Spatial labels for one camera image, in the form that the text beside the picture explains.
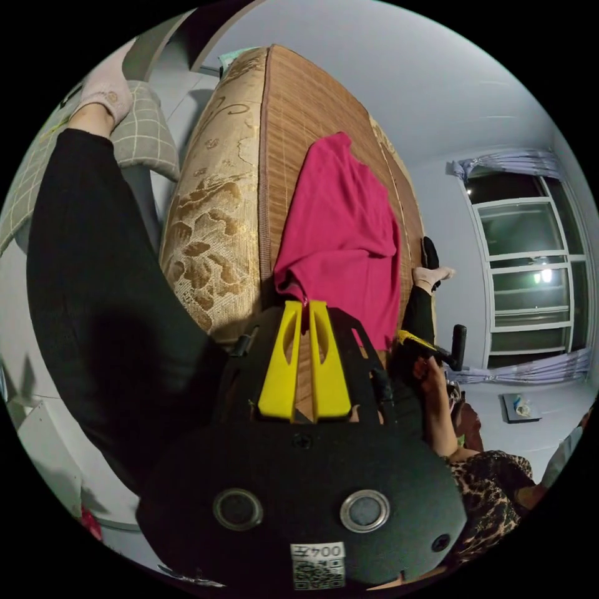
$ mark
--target label sticker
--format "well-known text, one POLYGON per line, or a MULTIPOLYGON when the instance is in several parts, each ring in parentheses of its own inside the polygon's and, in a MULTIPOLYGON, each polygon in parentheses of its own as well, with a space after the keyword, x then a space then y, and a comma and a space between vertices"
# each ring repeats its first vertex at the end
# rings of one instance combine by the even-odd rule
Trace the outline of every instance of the label sticker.
POLYGON ((343 543, 291 545, 293 586, 296 591, 324 590, 345 586, 343 543))

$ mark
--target small box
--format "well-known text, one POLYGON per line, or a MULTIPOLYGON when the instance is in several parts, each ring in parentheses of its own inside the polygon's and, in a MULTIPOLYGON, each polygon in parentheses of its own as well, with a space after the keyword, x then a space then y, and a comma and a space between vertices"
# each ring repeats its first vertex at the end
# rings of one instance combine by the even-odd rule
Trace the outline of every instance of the small box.
POLYGON ((538 422, 542 416, 539 409, 520 393, 504 393, 499 396, 505 405, 507 421, 511 424, 516 422, 538 422), (518 405, 526 405, 530 414, 519 414, 516 411, 518 405))

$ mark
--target black pants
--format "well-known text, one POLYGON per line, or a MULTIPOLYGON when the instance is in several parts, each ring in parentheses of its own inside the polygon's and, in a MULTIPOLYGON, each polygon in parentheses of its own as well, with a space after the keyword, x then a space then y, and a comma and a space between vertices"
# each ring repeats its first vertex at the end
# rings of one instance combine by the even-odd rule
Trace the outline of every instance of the black pants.
MULTIPOLYGON (((226 362, 164 278, 112 143, 67 129, 37 197, 29 310, 60 397, 139 494, 178 437, 206 424, 226 362)), ((414 288, 404 328, 432 341, 431 297, 414 288)), ((401 378, 406 422, 419 419, 401 378)))

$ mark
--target leopard print shirt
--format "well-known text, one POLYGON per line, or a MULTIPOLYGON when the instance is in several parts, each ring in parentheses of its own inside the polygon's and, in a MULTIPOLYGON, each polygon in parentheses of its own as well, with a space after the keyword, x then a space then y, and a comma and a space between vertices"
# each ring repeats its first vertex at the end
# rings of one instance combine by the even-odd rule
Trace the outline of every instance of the leopard print shirt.
POLYGON ((458 567, 485 553, 520 523, 525 510, 514 501, 517 489, 534 485, 530 462, 503 451, 485 451, 451 464, 462 494, 466 525, 445 560, 458 567))

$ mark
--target gray plaid pillow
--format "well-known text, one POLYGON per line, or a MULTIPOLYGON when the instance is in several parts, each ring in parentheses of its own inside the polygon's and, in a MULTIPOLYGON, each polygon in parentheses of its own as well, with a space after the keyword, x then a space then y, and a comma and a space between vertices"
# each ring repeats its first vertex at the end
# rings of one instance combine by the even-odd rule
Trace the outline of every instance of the gray plaid pillow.
MULTIPOLYGON (((133 109, 111 137, 119 166, 144 165, 176 182, 179 178, 178 150, 160 109, 160 99, 147 83, 141 81, 130 81, 129 89, 133 93, 133 109)), ((29 222, 56 137, 64 130, 80 98, 79 87, 61 102, 21 162, 0 216, 0 256, 29 222)))

